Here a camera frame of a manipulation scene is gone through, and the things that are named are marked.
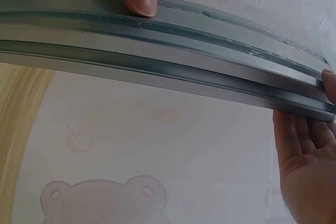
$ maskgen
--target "palm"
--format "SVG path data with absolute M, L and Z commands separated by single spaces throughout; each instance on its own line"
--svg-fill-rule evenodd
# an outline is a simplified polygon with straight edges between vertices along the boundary
M 336 76 L 323 73 L 336 103 Z M 299 223 L 333 223 L 336 206 L 336 123 L 274 112 L 283 199 Z

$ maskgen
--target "teddy bear print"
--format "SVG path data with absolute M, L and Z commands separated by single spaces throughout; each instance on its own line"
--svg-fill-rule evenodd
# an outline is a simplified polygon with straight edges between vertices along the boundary
M 41 193 L 43 224 L 171 224 L 163 214 L 166 205 L 165 188 L 150 176 L 133 177 L 124 185 L 54 181 Z

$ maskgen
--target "wooden table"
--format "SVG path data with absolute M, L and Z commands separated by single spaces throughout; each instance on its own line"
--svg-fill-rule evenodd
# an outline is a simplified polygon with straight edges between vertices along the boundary
M 30 129 L 54 71 L 0 63 L 0 223 L 11 224 Z

